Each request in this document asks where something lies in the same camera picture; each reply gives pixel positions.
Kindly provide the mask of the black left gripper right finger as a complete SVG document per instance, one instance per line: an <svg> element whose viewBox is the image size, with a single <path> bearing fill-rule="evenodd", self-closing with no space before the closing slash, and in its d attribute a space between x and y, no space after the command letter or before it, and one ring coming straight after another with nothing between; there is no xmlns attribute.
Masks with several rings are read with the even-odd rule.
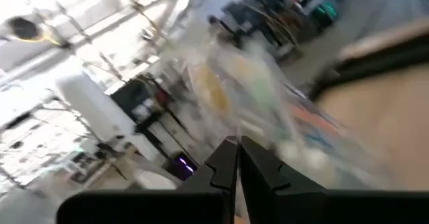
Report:
<svg viewBox="0 0 429 224"><path fill-rule="evenodd" d="M429 224L429 192L325 188L248 137L239 153L250 224Z"/></svg>

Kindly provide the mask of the wooden table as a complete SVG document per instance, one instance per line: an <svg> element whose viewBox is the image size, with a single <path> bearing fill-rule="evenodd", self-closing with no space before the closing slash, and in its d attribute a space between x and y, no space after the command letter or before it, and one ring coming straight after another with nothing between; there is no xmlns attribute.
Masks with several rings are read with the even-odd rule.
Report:
<svg viewBox="0 0 429 224"><path fill-rule="evenodd" d="M334 61L316 77L308 98L316 101L329 88L420 64L429 64L429 33L364 56Z"/></svg>

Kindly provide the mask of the clear plastic cup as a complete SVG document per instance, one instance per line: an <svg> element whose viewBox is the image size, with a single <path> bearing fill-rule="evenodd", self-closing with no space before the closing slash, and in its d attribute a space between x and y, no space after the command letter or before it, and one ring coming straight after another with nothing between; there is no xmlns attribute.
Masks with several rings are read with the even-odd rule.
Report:
<svg viewBox="0 0 429 224"><path fill-rule="evenodd" d="M393 186L380 160L294 88L259 40L238 46L221 26L194 21L161 60L184 77L215 141L248 137L324 187Z"/></svg>

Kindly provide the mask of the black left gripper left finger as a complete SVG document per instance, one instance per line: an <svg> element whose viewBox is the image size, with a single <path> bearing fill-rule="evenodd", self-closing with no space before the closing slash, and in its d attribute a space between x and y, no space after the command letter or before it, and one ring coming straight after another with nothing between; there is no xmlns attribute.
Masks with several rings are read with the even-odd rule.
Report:
<svg viewBox="0 0 429 224"><path fill-rule="evenodd" d="M60 205L56 224L233 224L238 150L224 140L175 190L76 194Z"/></svg>

